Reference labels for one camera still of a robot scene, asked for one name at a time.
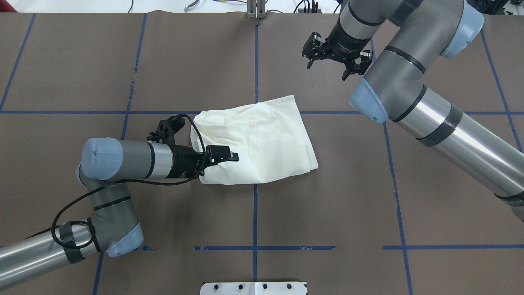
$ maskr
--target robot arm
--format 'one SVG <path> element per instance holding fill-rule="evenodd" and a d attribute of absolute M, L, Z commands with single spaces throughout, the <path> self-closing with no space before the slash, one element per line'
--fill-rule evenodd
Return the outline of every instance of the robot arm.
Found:
<path fill-rule="evenodd" d="M 510 205 L 524 220 L 524 155 L 420 78 L 438 56 L 453 57 L 479 33 L 483 16 L 466 0 L 350 0 L 325 40 L 314 32 L 302 55 L 344 62 L 343 80 L 368 64 L 348 67 L 385 20 L 400 27 L 350 96 L 350 104 L 375 123 L 399 124 L 424 146 L 463 169 Z"/>
<path fill-rule="evenodd" d="M 183 117 L 190 119 L 178 115 L 160 121 L 147 142 L 89 139 L 82 152 L 77 179 L 92 193 L 94 216 L 53 229 L 64 245 L 59 245 L 51 232 L 46 231 L 0 248 L 0 291 L 97 252 L 105 251 L 116 257 L 138 248 L 144 236 L 126 182 L 149 183 L 142 178 L 187 178 L 174 183 L 182 184 L 203 175 L 206 167 L 238 161 L 238 154 L 232 153 L 229 146 L 210 145 L 199 153 L 189 146 L 176 145 L 174 135 L 184 126 Z"/>

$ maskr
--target white metal plate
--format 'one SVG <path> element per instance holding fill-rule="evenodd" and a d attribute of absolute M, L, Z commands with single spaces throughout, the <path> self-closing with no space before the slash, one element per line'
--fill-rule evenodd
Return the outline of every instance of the white metal plate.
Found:
<path fill-rule="evenodd" d="M 305 282 L 205 283 L 200 295 L 307 295 Z"/>

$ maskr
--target red object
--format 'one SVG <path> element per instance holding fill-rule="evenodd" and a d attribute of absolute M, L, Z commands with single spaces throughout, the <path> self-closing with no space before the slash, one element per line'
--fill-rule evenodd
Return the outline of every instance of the red object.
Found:
<path fill-rule="evenodd" d="M 18 12 L 14 9 L 7 0 L 0 0 L 0 12 Z"/>

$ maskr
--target towel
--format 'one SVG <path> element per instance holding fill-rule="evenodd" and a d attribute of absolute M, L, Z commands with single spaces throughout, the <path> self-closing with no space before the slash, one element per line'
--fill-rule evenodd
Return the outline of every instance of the towel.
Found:
<path fill-rule="evenodd" d="M 194 123 L 204 145 L 228 145 L 239 158 L 206 168 L 203 184 L 268 183 L 319 167 L 294 96 L 203 111 Z M 193 127 L 191 143 L 202 152 Z"/>

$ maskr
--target white cloth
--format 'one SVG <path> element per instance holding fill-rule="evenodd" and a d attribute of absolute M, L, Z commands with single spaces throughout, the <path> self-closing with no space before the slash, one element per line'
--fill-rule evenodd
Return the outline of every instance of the white cloth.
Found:
<path fill-rule="evenodd" d="M 203 111 L 194 123 L 204 145 L 228 145 L 240 160 L 206 168 L 203 184 L 267 183 L 319 167 L 294 96 Z M 202 152 L 193 127 L 191 143 Z"/>

